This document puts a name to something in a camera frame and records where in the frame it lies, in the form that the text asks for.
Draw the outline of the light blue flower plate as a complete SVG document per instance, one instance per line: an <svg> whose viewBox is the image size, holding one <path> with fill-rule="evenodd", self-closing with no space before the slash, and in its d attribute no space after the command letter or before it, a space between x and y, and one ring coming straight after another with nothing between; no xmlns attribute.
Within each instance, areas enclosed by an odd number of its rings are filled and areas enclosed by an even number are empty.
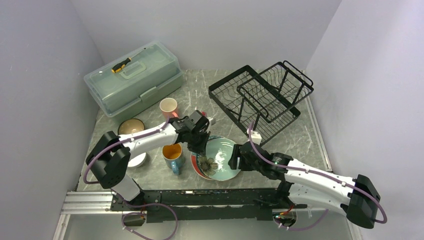
<svg viewBox="0 0 424 240"><path fill-rule="evenodd" d="M223 182L235 178L241 171L232 170L228 165L235 144L233 140L226 137L208 139L206 156L197 160L197 166L201 172L215 181Z"/></svg>

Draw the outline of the black wire dish rack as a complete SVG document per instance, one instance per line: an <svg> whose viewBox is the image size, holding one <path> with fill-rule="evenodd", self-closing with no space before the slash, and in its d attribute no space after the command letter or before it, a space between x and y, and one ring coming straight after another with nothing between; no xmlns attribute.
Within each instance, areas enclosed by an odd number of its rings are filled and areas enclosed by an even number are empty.
<svg viewBox="0 0 424 240"><path fill-rule="evenodd" d="M301 115L297 105L313 91L313 80L287 60L261 72L245 65L208 87L209 97L244 134L253 125L261 145Z"/></svg>

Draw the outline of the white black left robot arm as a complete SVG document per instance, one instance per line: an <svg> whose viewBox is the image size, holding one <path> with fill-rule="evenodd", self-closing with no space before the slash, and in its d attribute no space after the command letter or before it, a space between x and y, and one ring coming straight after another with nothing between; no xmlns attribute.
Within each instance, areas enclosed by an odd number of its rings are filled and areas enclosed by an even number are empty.
<svg viewBox="0 0 424 240"><path fill-rule="evenodd" d="M164 123L138 133L116 135L108 131L86 157L83 182L111 189L129 209L137 210L144 203L145 193L127 175L130 160L151 150L180 143L186 143L193 153L205 155L211 134L209 128L215 122L214 118L195 110L189 116L170 117Z"/></svg>

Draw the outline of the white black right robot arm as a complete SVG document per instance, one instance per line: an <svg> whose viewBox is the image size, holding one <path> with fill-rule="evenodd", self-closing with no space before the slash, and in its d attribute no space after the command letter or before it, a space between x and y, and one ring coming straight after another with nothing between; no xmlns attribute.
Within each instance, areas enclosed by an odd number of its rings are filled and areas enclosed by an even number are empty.
<svg viewBox="0 0 424 240"><path fill-rule="evenodd" d="M329 173L290 155L269 153L251 142L234 145L228 166L232 170L257 171L270 180L279 180L275 200L282 208L290 205L325 208L365 229L387 222L381 196L365 175L347 177Z"/></svg>

